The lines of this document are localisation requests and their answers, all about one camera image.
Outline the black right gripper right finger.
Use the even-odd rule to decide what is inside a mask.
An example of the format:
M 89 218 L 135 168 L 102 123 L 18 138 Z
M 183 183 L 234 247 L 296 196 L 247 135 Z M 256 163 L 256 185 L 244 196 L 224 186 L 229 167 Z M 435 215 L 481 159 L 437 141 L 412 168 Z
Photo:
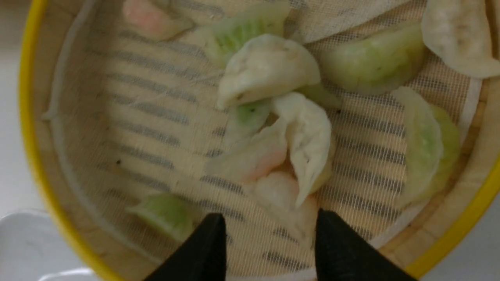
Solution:
M 318 281 L 414 281 L 385 258 L 336 212 L 319 209 L 315 265 Z

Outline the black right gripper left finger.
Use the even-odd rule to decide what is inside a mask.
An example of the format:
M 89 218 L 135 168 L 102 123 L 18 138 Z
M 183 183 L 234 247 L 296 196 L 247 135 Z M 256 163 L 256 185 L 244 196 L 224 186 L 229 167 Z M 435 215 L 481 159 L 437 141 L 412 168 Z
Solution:
M 146 281 L 225 281 L 227 235 L 224 216 L 211 212 Z

